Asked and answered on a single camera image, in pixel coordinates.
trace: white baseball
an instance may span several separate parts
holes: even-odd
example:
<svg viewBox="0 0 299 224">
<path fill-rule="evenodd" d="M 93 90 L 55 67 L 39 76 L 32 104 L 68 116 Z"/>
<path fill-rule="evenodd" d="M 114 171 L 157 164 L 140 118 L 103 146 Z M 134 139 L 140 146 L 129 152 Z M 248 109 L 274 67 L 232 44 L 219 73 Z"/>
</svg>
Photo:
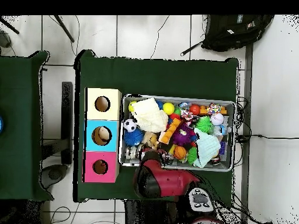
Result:
<svg viewBox="0 0 299 224">
<path fill-rule="evenodd" d="M 211 116 L 211 122 L 215 126 L 221 125 L 224 122 L 224 117 L 221 113 L 217 113 Z"/>
</svg>

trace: gray plastic bin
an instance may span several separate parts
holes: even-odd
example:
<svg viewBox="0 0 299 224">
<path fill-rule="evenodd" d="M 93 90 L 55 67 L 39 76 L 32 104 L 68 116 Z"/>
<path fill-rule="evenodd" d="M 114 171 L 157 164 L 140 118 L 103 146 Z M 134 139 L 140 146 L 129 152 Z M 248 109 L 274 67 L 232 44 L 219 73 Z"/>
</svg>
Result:
<svg viewBox="0 0 299 224">
<path fill-rule="evenodd" d="M 145 100 L 147 98 L 152 98 L 161 101 L 161 102 L 171 102 L 179 104 L 181 102 L 191 102 L 193 104 L 198 104 L 199 106 L 208 106 L 210 103 L 218 103 L 224 106 L 228 113 L 228 126 L 231 127 L 232 131 L 228 135 L 224 136 L 223 141 L 227 142 L 227 152 L 226 156 L 221 159 L 220 163 L 217 165 L 207 164 L 204 168 L 194 167 L 188 163 L 182 163 L 178 160 L 174 160 L 172 165 L 163 165 L 167 169 L 188 169 L 188 170 L 204 170 L 204 171 L 215 171 L 215 172 L 228 172 L 232 169 L 234 165 L 234 150 L 235 150 L 235 133 L 236 133 L 236 104 L 232 101 L 222 101 L 222 100 L 200 100 L 200 99 L 189 99 L 189 98 L 177 98 L 177 97 L 163 97 L 163 96 L 148 96 L 148 95 L 133 95 L 126 94 L 122 98 L 122 107 L 123 107 L 123 118 L 120 123 L 120 143 L 119 143 L 119 162 L 123 166 L 139 166 L 139 160 L 125 160 L 125 149 L 126 144 L 123 140 L 124 128 L 123 120 L 128 119 L 129 110 L 128 105 L 131 101 Z"/>
</svg>

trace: cyan box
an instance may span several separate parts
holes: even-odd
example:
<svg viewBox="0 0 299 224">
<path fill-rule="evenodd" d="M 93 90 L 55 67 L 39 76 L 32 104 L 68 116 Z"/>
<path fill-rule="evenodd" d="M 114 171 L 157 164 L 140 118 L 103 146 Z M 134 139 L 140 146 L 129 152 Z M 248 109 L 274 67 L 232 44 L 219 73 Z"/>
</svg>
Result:
<svg viewBox="0 0 299 224">
<path fill-rule="evenodd" d="M 118 121 L 87 120 L 86 127 L 86 151 L 109 151 L 116 152 L 118 147 Z M 106 127 L 110 130 L 111 140 L 106 145 L 97 145 L 92 140 L 92 133 L 97 127 Z"/>
</svg>

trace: blue object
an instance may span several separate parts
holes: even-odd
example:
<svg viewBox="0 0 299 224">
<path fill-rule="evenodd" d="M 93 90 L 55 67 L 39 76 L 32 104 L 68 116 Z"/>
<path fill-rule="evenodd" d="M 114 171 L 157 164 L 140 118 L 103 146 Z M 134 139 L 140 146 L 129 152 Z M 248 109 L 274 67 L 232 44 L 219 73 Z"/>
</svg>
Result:
<svg viewBox="0 0 299 224">
<path fill-rule="evenodd" d="M 0 133 L 2 132 L 2 130 L 3 130 L 3 119 L 0 116 Z"/>
<path fill-rule="evenodd" d="M 125 130 L 124 142 L 129 146 L 136 146 L 140 144 L 140 142 L 143 139 L 143 136 L 144 136 L 143 132 L 140 131 L 139 129 L 136 129 L 133 132 L 127 132 Z"/>
<path fill-rule="evenodd" d="M 197 139 L 196 135 L 190 137 L 191 142 L 195 141 L 196 139 Z"/>
<path fill-rule="evenodd" d="M 106 127 L 111 131 L 111 140 L 106 145 L 97 145 L 92 140 L 92 133 L 97 127 Z M 117 121 L 108 120 L 87 120 L 86 127 L 86 151 L 109 151 L 117 152 L 116 144 L 118 142 L 117 132 L 119 131 L 117 127 Z"/>
<path fill-rule="evenodd" d="M 155 100 L 156 103 L 158 104 L 159 106 L 159 109 L 162 110 L 163 109 L 163 102 L 159 101 L 159 100 Z"/>
<path fill-rule="evenodd" d="M 219 155 L 224 155 L 226 142 L 220 142 Z"/>
</svg>

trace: purple plush toy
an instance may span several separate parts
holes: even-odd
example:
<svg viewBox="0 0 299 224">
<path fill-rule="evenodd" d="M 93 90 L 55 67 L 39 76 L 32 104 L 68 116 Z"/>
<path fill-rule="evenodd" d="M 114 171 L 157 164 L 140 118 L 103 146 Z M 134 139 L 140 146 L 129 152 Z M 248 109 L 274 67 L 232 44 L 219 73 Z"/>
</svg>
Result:
<svg viewBox="0 0 299 224">
<path fill-rule="evenodd" d="M 191 130 L 192 129 L 190 129 L 188 126 L 182 124 L 172 135 L 173 143 L 177 144 L 178 146 L 191 143 Z"/>
</svg>

